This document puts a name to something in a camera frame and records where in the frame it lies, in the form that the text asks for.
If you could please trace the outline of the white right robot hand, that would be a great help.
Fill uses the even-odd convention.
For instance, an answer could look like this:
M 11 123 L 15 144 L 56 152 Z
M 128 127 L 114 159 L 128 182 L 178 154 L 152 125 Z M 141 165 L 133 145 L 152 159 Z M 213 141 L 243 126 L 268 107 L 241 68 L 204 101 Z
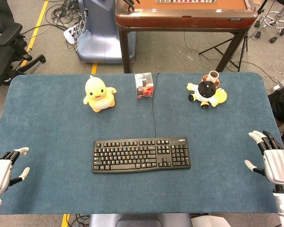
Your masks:
M 249 160 L 245 165 L 254 173 L 260 174 L 275 186 L 274 193 L 284 193 L 284 148 L 268 131 L 252 131 L 248 135 L 256 142 L 264 163 L 260 168 Z

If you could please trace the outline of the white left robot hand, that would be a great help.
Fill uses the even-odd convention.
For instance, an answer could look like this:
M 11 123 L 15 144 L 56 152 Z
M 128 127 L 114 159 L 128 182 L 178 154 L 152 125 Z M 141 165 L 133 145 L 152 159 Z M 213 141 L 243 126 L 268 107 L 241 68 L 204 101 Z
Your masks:
M 12 168 L 20 155 L 26 155 L 29 147 L 14 149 L 12 152 L 6 152 L 0 157 L 0 195 L 3 194 L 9 186 L 24 181 L 29 174 L 30 167 L 26 167 L 22 174 L 16 178 L 11 178 Z

